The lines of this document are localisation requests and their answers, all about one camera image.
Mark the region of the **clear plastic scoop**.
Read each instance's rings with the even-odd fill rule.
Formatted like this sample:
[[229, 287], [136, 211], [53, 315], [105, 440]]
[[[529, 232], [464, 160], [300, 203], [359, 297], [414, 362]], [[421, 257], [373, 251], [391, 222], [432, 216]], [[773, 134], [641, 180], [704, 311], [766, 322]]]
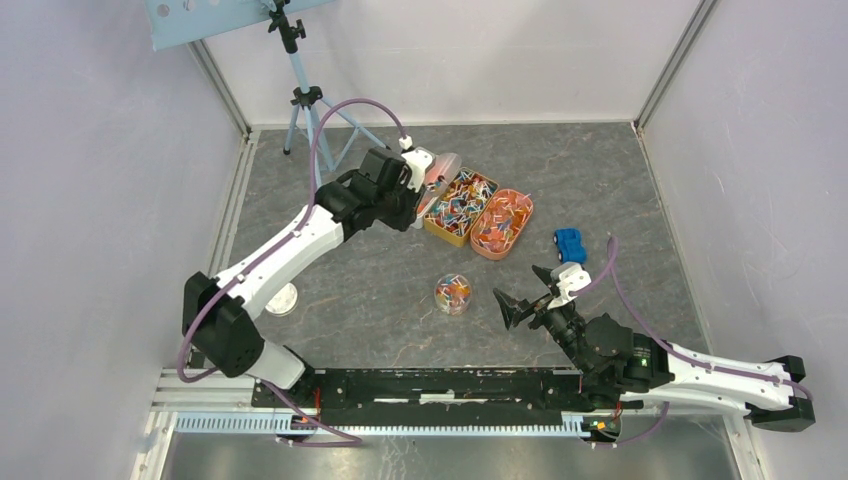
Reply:
[[447, 191], [450, 183], [457, 177], [461, 166], [462, 158], [460, 155], [453, 152], [437, 154], [433, 166], [427, 171], [420, 203], [431, 200], [432, 208], [433, 204]]

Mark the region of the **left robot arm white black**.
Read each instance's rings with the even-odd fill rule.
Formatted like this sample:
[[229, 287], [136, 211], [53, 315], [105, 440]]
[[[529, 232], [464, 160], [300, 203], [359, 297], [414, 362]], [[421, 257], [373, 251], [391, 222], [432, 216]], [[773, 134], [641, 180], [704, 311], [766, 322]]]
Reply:
[[265, 340], [255, 319], [310, 264], [374, 222], [407, 230], [434, 160], [422, 148], [373, 147], [358, 168], [318, 187], [296, 218], [251, 255], [214, 276], [192, 275], [184, 287], [181, 349], [195, 347], [229, 378], [274, 384], [290, 407], [306, 405], [314, 381], [305, 361]]

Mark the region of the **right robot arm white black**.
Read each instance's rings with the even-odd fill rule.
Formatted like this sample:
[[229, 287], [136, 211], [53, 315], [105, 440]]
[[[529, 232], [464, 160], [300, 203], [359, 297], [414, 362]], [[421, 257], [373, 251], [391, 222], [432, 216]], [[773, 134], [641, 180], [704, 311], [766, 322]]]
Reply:
[[637, 333], [609, 314], [587, 320], [578, 312], [576, 299], [593, 279], [580, 264], [535, 266], [533, 271], [548, 289], [535, 300], [494, 289], [504, 324], [511, 329], [526, 321], [531, 329], [546, 330], [579, 371], [577, 392], [585, 405], [694, 405], [738, 415], [775, 432], [801, 432], [815, 423], [811, 396], [801, 385], [806, 375], [801, 358], [728, 360], [647, 331]]

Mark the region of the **blue toy brick car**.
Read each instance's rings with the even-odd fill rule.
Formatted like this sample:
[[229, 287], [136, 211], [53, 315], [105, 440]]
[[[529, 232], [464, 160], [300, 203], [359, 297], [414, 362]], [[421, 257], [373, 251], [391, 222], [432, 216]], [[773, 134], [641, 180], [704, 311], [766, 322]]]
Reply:
[[561, 263], [586, 263], [588, 254], [582, 242], [582, 234], [578, 229], [557, 229], [553, 234], [553, 243], [557, 247], [558, 259]]

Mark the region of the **yellow tin of lollipops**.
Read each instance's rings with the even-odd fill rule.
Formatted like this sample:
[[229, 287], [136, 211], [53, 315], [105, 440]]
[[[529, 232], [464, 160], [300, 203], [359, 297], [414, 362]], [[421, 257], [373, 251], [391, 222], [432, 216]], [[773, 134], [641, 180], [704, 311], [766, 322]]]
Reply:
[[450, 245], [465, 246], [472, 226], [498, 190], [494, 180], [461, 167], [424, 215], [424, 229]]

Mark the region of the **light blue tripod stand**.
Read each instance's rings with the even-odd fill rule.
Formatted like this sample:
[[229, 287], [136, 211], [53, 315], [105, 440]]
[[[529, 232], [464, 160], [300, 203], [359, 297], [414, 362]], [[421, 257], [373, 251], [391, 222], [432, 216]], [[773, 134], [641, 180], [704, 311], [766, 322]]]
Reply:
[[312, 84], [307, 76], [303, 61], [299, 54], [299, 41], [306, 38], [306, 29], [300, 19], [291, 19], [290, 15], [297, 11], [326, 4], [326, 1], [286, 1], [271, 0], [262, 1], [262, 5], [268, 8], [270, 24], [269, 33], [278, 33], [284, 50], [291, 63], [297, 86], [293, 89], [291, 103], [291, 115], [288, 124], [287, 136], [284, 142], [283, 153], [292, 153], [294, 135], [301, 133], [309, 143], [317, 147], [316, 159], [313, 161], [316, 167], [317, 178], [321, 178], [323, 171], [335, 172], [341, 161], [354, 146], [355, 141], [364, 136], [376, 146], [386, 147], [386, 144], [378, 139], [370, 130], [357, 122], [352, 116], [339, 111], [342, 119], [351, 126], [352, 132], [344, 147], [335, 154], [330, 147], [326, 134], [318, 130], [320, 116], [318, 106], [327, 108], [334, 107], [335, 103], [324, 96], [322, 88]]

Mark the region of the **pink tin of lollipops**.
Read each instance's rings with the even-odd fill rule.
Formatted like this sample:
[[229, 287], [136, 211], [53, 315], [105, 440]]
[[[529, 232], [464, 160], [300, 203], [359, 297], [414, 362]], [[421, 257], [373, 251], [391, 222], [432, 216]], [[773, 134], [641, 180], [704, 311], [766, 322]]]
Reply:
[[498, 190], [472, 227], [469, 236], [471, 248], [489, 260], [504, 259], [533, 212], [530, 194], [514, 189]]

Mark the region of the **light blue perforated plate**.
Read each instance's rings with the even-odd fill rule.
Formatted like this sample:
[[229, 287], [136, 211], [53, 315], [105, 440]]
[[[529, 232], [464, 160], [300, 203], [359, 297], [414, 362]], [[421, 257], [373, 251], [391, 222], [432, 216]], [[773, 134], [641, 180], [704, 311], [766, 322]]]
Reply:
[[271, 14], [296, 12], [327, 4], [328, 0], [145, 0], [155, 51], [192, 43], [254, 24]]

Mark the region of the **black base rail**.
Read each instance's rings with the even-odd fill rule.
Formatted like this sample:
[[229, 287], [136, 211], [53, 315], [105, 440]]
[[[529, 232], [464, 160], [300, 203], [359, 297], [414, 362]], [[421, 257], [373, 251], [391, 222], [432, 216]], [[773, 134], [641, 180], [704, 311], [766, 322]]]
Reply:
[[327, 368], [287, 394], [336, 428], [546, 427], [622, 406], [615, 391], [557, 367]]

